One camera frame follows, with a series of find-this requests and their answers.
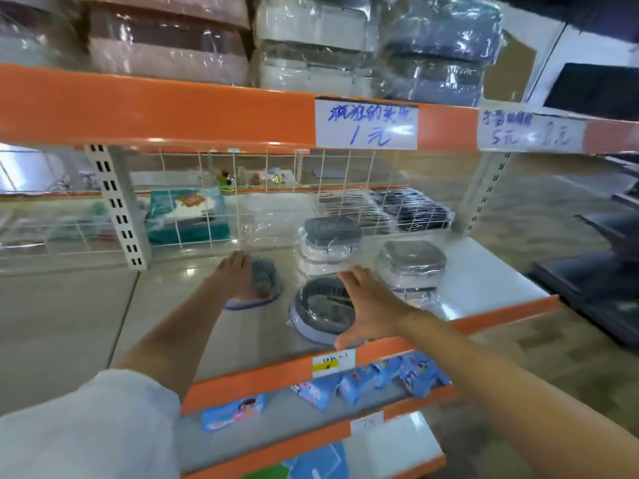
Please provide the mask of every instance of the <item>white label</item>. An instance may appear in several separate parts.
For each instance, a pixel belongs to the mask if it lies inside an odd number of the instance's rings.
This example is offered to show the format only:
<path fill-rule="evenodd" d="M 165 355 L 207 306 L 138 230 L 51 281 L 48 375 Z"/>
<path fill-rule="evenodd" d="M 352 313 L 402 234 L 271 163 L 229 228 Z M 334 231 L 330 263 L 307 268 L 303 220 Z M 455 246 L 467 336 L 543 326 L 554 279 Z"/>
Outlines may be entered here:
<path fill-rule="evenodd" d="M 362 418 L 351 420 L 351 435 L 368 432 L 384 423 L 384 410 L 378 410 Z"/>
<path fill-rule="evenodd" d="M 581 152 L 585 120 L 506 108 L 479 109 L 480 151 Z"/>
<path fill-rule="evenodd" d="M 315 145 L 417 149 L 417 106 L 315 99 Z"/>
<path fill-rule="evenodd" d="M 313 358 L 313 378 L 332 375 L 356 367 L 355 350 L 345 349 Z"/>

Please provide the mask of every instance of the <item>orange shelf beam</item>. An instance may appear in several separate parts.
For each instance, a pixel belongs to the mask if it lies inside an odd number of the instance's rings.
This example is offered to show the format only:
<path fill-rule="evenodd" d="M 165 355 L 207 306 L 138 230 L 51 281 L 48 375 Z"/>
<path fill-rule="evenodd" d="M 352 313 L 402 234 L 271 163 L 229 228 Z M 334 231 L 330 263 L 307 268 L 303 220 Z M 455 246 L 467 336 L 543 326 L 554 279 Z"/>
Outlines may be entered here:
<path fill-rule="evenodd" d="M 471 335 L 500 324 L 544 314 L 559 306 L 561 306 L 559 297 L 549 296 L 529 303 L 507 306 L 457 319 L 451 321 L 451 326 L 460 333 Z M 361 367 L 391 356 L 407 353 L 414 348 L 409 341 L 393 337 L 371 341 L 359 346 L 356 350 L 356 364 Z M 313 356 L 320 354 L 197 382 L 188 391 L 182 405 L 182 414 L 217 407 L 256 394 L 274 392 L 280 388 L 311 380 L 313 378 L 311 372 Z"/>
<path fill-rule="evenodd" d="M 412 413 L 420 410 L 428 405 L 440 402 L 441 400 L 450 400 L 457 396 L 457 392 L 453 385 L 440 386 L 436 388 L 425 399 L 404 399 L 396 403 L 392 403 L 382 408 L 384 410 L 384 420 L 388 421 L 393 418 Z M 265 467 L 272 466 L 283 460 L 296 457 L 305 452 L 310 452 L 324 445 L 332 444 L 343 439 L 347 439 L 351 435 L 351 420 L 355 420 L 361 416 L 373 413 L 374 410 L 353 416 L 347 420 L 333 423 L 323 428 L 319 428 L 307 434 L 299 435 L 292 439 L 285 440 L 280 443 L 271 445 L 264 449 L 256 450 L 248 454 L 236 457 L 213 467 L 203 469 L 198 472 L 187 474 L 184 479 L 236 479 L 241 478 L 251 472 L 259 471 Z M 419 476 L 413 473 L 421 472 L 422 468 L 430 472 L 434 472 L 433 467 L 439 468 L 445 465 L 445 457 L 437 458 L 435 461 L 423 464 L 416 469 L 407 471 L 397 476 L 398 479 L 413 479 Z"/>
<path fill-rule="evenodd" d="M 478 109 L 411 104 L 418 150 L 478 151 Z M 639 152 L 639 123 L 585 119 L 583 152 Z M 0 64 L 0 140 L 286 154 L 316 148 L 315 95 Z"/>

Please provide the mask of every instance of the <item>white wire grid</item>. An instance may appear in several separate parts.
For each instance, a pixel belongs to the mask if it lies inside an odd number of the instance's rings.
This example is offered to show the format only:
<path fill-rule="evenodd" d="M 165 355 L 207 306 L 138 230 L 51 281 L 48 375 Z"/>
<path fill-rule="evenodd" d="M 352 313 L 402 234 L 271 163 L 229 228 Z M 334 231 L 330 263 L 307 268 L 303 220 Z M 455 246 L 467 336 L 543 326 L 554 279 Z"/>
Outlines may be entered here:
<path fill-rule="evenodd" d="M 55 171 L 52 158 L 44 159 L 53 168 L 50 179 L 68 181 L 63 171 Z M 283 154 L 271 148 L 124 153 L 155 260 L 292 246 L 304 221 L 320 216 L 353 218 L 365 235 L 448 229 L 479 155 L 457 158 L 452 167 L 445 164 L 447 158 L 393 151 Z M 3 188 L 0 272 L 6 267 L 19 269 L 26 257 L 48 257 L 51 265 L 62 267 L 60 257 L 68 256 L 82 258 L 89 266 L 123 262 L 108 212 L 91 193 L 100 181 L 88 173 L 84 182 L 90 184 L 79 189 L 66 185 L 66 196 L 60 195 L 60 185 L 34 183 L 21 191 L 14 183 Z M 17 193 L 32 196 L 20 199 Z M 152 207 L 159 197 L 173 203 L 186 198 L 186 203 L 177 204 L 181 207 L 196 205 L 181 208 L 187 216 L 158 212 Z M 104 253 L 110 254 L 108 258 L 98 255 Z"/>

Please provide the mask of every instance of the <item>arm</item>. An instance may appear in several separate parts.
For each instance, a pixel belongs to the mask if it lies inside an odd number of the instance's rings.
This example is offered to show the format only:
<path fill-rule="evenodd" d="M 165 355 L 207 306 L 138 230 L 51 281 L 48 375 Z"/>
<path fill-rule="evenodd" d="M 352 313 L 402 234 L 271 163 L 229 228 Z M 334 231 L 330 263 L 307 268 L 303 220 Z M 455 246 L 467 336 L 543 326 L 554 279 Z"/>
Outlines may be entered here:
<path fill-rule="evenodd" d="M 251 257 L 241 251 L 232 253 L 114 368 L 147 375 L 177 393 L 183 402 L 220 313 L 250 283 Z"/>
<path fill-rule="evenodd" d="M 446 322 L 417 310 L 369 269 L 339 273 L 356 311 L 335 347 L 399 335 L 430 356 L 488 416 L 523 458 L 550 478 L 639 477 L 639 440 L 583 403 L 500 355 L 476 346 Z"/>

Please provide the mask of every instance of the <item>white shelf surface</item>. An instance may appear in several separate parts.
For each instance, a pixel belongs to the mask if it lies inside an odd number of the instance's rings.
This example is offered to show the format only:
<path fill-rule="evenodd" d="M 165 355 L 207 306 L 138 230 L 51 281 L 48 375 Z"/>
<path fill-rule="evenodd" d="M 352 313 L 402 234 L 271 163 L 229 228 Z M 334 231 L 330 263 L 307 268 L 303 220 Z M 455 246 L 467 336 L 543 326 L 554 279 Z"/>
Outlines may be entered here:
<path fill-rule="evenodd" d="M 0 279 L 0 414 L 74 391 L 108 366 L 136 272 Z"/>
<path fill-rule="evenodd" d="M 421 412 L 394 418 L 342 443 L 351 479 L 388 479 L 443 456 Z"/>
<path fill-rule="evenodd" d="M 448 269 L 440 298 L 448 319 L 542 299 L 548 294 L 472 238 L 453 233 L 406 236 L 426 239 L 447 256 Z M 372 266 L 387 236 L 364 238 L 355 261 Z M 215 325 L 197 371 L 196 380 L 251 370 L 319 353 L 327 347 L 302 338 L 287 324 L 288 307 L 304 282 L 290 248 L 255 252 L 272 258 L 282 276 L 284 291 L 275 302 L 246 311 L 224 311 Z M 114 358 L 120 357 L 167 313 L 213 273 L 220 257 L 156 264 L 140 274 Z"/>
<path fill-rule="evenodd" d="M 201 413 L 186 415 L 175 427 L 180 471 L 190 473 L 221 464 L 408 397 L 401 381 L 394 379 L 384 390 L 371 391 L 355 405 L 333 397 L 326 410 L 319 410 L 290 389 L 282 388 L 266 395 L 261 413 L 213 432 L 203 432 Z"/>

